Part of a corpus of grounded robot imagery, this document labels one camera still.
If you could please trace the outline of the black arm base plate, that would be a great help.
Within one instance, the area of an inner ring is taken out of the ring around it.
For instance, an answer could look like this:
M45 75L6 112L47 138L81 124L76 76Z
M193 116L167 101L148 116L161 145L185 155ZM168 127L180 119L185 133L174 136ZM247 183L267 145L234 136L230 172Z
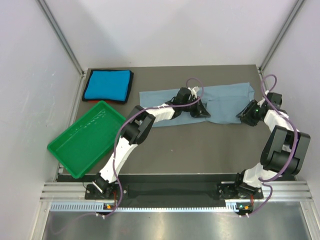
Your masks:
M233 183L219 182L124 182L122 198L137 197L208 197L213 200L248 199L250 194L240 192Z

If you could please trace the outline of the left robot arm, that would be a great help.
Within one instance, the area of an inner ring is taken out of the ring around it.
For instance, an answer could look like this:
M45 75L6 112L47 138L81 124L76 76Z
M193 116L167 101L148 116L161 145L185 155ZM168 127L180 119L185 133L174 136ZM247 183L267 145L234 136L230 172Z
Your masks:
M193 118L208 118L210 113L204 107L198 91L204 88L182 87L171 100L153 107L137 105L120 127L115 137L113 153L106 165L96 174L92 184L102 198L109 198L114 191L113 184L131 152L142 144L155 123L170 121L186 112Z

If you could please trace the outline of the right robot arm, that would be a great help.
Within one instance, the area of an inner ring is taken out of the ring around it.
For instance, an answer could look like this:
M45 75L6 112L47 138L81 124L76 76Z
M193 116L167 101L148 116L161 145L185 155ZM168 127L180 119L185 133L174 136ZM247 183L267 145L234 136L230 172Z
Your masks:
M261 101L252 100L236 116L251 127L262 121L270 130L260 162L236 175L233 192L239 198L256 193L267 180L295 176L302 168L311 137L293 127L281 105L281 94L266 91Z

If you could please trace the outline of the light blue t-shirt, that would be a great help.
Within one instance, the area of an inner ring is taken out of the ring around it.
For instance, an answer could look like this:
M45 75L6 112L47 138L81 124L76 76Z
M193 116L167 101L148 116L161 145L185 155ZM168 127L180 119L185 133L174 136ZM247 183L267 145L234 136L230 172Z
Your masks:
M139 103L142 107L155 107L172 99L178 93L178 89L142 91L139 93ZM180 116L172 120L162 120L154 123L154 127L168 127L201 122L215 124L239 124L236 117L254 99L254 89L247 83L231 85L207 86L201 98L206 110L210 113L207 118L193 118L188 112L182 112Z

